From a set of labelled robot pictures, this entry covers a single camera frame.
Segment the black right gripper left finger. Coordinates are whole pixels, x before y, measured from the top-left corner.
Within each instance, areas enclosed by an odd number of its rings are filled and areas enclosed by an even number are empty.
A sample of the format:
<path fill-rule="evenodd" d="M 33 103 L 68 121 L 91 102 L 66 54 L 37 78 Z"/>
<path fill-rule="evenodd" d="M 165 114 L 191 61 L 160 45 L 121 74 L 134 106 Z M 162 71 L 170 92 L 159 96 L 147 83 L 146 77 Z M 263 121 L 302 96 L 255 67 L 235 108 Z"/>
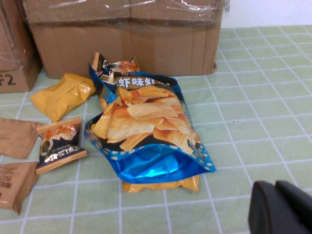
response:
<path fill-rule="evenodd" d="M 266 181 L 253 184 L 248 223 L 252 234 L 310 234 L 276 188 Z"/>

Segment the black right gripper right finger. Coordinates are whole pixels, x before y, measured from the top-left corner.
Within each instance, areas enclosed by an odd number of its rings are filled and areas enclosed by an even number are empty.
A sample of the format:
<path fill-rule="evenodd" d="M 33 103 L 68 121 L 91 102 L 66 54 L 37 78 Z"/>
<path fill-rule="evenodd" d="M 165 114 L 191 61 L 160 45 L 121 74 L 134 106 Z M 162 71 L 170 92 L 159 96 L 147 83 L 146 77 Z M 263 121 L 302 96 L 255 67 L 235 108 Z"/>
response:
<path fill-rule="evenodd" d="M 276 188 L 281 192 L 292 211 L 300 222 L 307 228 L 312 228 L 312 196 L 285 181 L 278 180 Z"/>

